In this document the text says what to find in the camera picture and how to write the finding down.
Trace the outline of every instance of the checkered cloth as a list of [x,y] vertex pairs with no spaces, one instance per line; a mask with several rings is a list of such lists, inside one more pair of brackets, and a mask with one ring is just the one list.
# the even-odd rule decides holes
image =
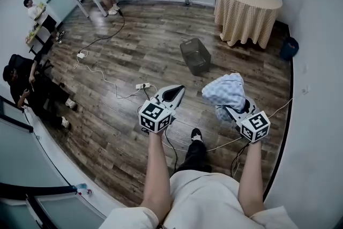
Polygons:
[[239,73],[224,75],[207,84],[202,92],[203,98],[215,105],[215,114],[220,121],[231,121],[224,105],[241,111],[245,105],[244,81]]

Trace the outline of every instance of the beige tablecloth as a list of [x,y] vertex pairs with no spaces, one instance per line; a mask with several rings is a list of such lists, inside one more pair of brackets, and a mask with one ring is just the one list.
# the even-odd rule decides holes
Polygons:
[[281,6],[282,0],[217,0],[214,14],[223,26],[220,38],[229,46],[251,38],[265,49]]

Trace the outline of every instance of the wooden floor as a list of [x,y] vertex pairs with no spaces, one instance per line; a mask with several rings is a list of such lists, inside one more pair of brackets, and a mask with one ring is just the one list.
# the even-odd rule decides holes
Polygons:
[[[113,34],[123,22],[119,15],[104,18],[88,0],[84,6],[90,11],[90,18],[86,19],[76,8],[63,25],[66,30],[63,44],[53,46],[48,55],[54,65],[52,78],[65,84],[78,110],[73,112],[59,106],[59,114],[72,124],[70,131],[45,124],[65,153],[100,187],[127,206],[138,205],[143,196],[148,138],[138,124],[137,108],[144,103],[146,95],[142,91],[137,96],[116,99],[114,85],[105,83],[101,73],[74,69],[76,54],[82,47]],[[125,27],[115,37],[87,48],[89,55],[80,64],[104,71],[107,80],[117,84],[120,96],[134,92],[139,83],[150,82],[157,88],[184,85],[186,93],[176,110],[176,121],[167,131],[176,148],[187,150],[194,127],[202,131],[208,149],[239,137],[232,124],[218,121],[214,107],[202,98],[202,88],[220,76],[239,72],[246,95],[267,115],[288,101],[290,67],[278,56],[286,36],[284,31],[274,27],[266,50],[239,43],[229,48],[219,38],[213,8],[166,2],[130,2],[120,7]],[[200,38],[212,55],[210,72],[202,77],[190,73],[180,53],[180,43],[191,38]],[[147,92],[152,96],[155,89]],[[274,168],[286,115],[287,108],[284,108],[271,118],[271,131],[264,139],[264,186]],[[241,139],[209,152],[208,163],[213,171],[229,175],[233,158],[246,143],[246,139]],[[165,154],[172,172],[174,151],[165,147]],[[177,151],[177,155],[180,164],[185,152]],[[235,175],[238,181],[244,160],[245,154]]]

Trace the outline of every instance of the hand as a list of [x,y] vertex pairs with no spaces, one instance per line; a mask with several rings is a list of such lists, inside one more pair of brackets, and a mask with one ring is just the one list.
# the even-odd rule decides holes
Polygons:
[[30,82],[31,84],[34,83],[36,81],[36,79],[34,78],[34,76],[30,76],[28,78],[28,82]]
[[23,97],[27,98],[30,95],[30,91],[28,89],[25,89],[25,91],[23,92]]

